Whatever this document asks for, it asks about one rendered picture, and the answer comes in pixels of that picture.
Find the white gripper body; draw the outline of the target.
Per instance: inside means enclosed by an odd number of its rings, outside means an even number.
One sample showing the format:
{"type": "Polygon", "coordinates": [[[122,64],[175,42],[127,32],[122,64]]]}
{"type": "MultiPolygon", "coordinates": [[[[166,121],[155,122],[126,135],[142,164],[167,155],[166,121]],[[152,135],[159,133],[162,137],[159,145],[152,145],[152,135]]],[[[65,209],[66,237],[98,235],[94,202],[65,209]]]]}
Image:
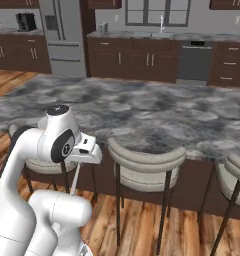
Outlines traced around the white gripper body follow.
{"type": "Polygon", "coordinates": [[[100,164],[101,160],[102,151],[98,144],[94,144],[91,147],[77,144],[74,146],[71,154],[66,158],[66,161],[91,164],[100,164]]]}

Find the beige bar stool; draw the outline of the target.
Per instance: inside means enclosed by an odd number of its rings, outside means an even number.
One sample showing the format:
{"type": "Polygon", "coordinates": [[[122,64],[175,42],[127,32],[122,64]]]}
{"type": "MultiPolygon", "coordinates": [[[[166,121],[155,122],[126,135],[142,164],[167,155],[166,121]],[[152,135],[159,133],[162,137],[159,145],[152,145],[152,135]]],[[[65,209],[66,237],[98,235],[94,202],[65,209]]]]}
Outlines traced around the beige bar stool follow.
{"type": "Polygon", "coordinates": [[[180,146],[170,152],[150,154],[128,150],[115,138],[109,138],[108,151],[114,161],[116,179],[117,245],[120,245],[120,207],[124,206],[120,186],[123,185],[139,192],[162,192],[162,209],[156,247],[156,254],[159,254],[164,219],[170,216],[170,190],[177,183],[180,167],[186,159],[186,149],[180,146]]]}
{"type": "MultiPolygon", "coordinates": [[[[78,140],[77,144],[87,145],[91,147],[96,143],[96,138],[81,133],[81,138],[78,140]]],[[[77,187],[78,176],[82,164],[91,163],[79,163],[73,161],[66,161],[66,159],[61,163],[45,162],[40,160],[28,159],[24,167],[24,176],[28,180],[29,189],[32,190],[30,172],[36,172],[41,175],[47,175],[50,177],[49,181],[53,184],[54,189],[57,189],[58,181],[56,178],[62,180],[64,184],[65,191],[70,195],[75,194],[77,187]]]]}
{"type": "Polygon", "coordinates": [[[240,207],[240,157],[230,153],[223,163],[216,165],[216,178],[223,196],[228,200],[216,240],[210,256],[214,256],[234,206],[240,207]]]}

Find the dark brown sink cupboards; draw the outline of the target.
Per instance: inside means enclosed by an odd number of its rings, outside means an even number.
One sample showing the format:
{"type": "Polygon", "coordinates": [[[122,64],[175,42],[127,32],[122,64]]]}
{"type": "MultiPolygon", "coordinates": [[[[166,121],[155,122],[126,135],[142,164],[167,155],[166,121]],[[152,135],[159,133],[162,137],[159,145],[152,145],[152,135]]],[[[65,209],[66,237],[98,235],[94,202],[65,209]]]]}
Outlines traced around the dark brown sink cupboards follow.
{"type": "Polygon", "coordinates": [[[88,37],[93,77],[175,83],[180,42],[170,39],[88,37]]]}

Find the dark brown kitchen island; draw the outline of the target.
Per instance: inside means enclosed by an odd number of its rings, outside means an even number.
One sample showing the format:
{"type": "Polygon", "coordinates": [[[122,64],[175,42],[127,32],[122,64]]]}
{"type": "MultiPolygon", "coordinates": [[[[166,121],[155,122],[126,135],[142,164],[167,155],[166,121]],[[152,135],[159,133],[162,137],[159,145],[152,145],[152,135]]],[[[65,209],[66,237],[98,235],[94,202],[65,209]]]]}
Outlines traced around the dark brown kitchen island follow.
{"type": "Polygon", "coordinates": [[[172,198],[198,210],[212,164],[240,155],[240,89],[38,75],[0,98],[0,130],[34,126],[49,107],[66,104],[82,132],[100,143],[109,137],[130,150],[187,150],[172,198]]]}

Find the stainless steel fridge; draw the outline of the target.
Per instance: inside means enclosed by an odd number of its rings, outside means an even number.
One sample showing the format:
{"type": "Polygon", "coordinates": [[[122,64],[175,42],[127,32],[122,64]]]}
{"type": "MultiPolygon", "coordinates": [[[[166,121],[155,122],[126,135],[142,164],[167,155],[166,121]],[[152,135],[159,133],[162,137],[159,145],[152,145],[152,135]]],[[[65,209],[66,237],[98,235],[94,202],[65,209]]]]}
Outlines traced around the stainless steel fridge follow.
{"type": "Polygon", "coordinates": [[[53,75],[86,77],[79,0],[39,0],[53,75]]]}

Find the dark brown base cupboards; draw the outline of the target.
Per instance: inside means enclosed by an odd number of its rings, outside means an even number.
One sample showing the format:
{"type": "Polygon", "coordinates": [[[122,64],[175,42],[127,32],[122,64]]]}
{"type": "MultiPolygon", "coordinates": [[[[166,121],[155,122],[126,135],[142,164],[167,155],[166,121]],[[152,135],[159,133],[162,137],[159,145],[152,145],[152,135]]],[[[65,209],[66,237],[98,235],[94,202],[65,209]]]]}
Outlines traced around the dark brown base cupboards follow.
{"type": "Polygon", "coordinates": [[[0,34],[0,70],[51,73],[44,36],[0,34]]]}

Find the grey sink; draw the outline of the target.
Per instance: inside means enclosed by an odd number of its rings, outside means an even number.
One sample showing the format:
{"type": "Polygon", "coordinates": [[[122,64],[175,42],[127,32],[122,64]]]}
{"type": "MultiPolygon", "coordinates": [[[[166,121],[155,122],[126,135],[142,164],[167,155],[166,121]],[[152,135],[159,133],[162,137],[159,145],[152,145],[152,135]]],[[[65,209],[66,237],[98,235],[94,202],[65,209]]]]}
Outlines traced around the grey sink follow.
{"type": "Polygon", "coordinates": [[[135,38],[172,38],[173,37],[173,33],[169,33],[169,32],[133,32],[131,37],[135,37],[135,38]]]}

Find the grey dishwasher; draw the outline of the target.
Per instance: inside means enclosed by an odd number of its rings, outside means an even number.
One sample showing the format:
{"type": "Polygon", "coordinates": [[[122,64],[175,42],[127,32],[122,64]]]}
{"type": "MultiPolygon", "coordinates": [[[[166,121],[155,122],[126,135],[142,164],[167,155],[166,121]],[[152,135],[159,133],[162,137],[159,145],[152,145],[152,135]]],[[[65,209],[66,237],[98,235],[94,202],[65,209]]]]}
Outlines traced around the grey dishwasher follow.
{"type": "Polygon", "coordinates": [[[209,78],[213,46],[213,41],[183,41],[177,79],[205,83],[209,78]]]}

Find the black coffee machine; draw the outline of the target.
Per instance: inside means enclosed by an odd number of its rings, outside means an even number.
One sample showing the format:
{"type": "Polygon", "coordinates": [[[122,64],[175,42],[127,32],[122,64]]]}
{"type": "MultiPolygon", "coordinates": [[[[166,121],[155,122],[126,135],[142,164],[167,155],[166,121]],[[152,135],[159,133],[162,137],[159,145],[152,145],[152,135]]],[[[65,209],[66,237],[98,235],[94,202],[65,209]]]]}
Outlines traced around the black coffee machine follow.
{"type": "Polygon", "coordinates": [[[21,32],[29,32],[37,29],[33,13],[17,13],[16,20],[21,32]]]}

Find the grey framed window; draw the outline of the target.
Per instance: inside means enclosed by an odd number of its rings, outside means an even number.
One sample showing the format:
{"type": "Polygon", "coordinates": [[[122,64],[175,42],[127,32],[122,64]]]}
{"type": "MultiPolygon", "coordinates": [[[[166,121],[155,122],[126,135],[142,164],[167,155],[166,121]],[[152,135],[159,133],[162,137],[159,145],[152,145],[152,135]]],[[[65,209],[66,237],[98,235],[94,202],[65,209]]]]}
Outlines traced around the grey framed window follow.
{"type": "Polygon", "coordinates": [[[166,27],[187,27],[191,0],[125,0],[127,26],[160,27],[164,15],[166,27]]]}

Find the dark brown drawer unit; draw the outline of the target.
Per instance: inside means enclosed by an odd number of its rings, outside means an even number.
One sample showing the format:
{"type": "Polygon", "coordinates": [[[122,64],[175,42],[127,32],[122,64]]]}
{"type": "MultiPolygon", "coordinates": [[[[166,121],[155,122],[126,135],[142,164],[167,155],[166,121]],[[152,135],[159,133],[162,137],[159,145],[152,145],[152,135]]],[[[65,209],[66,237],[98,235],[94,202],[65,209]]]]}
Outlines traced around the dark brown drawer unit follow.
{"type": "Polygon", "coordinates": [[[208,86],[240,88],[240,42],[216,42],[208,86]]]}

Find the dark brown wall cupboard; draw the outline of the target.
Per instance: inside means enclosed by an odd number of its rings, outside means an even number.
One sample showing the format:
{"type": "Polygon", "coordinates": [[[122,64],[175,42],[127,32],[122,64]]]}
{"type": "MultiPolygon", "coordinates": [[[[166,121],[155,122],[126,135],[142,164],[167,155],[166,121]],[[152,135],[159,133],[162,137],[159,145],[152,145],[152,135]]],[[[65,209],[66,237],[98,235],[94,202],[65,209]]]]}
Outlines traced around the dark brown wall cupboard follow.
{"type": "Polygon", "coordinates": [[[89,9],[120,9],[122,0],[88,0],[89,9]]]}
{"type": "Polygon", "coordinates": [[[210,0],[210,10],[240,10],[240,0],[210,0]]]}

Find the dark brown wall cupboards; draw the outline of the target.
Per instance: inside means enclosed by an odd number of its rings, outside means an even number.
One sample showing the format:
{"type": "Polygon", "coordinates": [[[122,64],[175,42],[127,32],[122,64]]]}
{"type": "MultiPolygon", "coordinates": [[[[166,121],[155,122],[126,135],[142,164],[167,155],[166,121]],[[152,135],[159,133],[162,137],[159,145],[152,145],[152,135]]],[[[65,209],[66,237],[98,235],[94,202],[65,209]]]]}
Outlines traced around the dark brown wall cupboards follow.
{"type": "Polygon", "coordinates": [[[18,9],[18,8],[38,8],[38,0],[0,0],[0,8],[18,9]]]}

